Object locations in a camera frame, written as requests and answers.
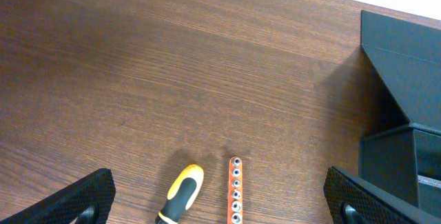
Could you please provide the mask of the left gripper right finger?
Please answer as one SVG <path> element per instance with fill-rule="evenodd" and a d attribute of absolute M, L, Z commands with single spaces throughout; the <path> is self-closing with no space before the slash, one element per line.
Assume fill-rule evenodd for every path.
<path fill-rule="evenodd" d="M 440 224 L 440 218 L 338 167 L 327 170 L 323 192 L 334 223 Z"/>

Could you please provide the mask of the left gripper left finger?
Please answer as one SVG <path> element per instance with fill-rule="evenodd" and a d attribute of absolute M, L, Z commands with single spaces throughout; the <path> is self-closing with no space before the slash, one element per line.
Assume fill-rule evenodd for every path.
<path fill-rule="evenodd" d="M 106 223 L 115 194 L 111 170 L 101 168 L 2 223 Z"/>

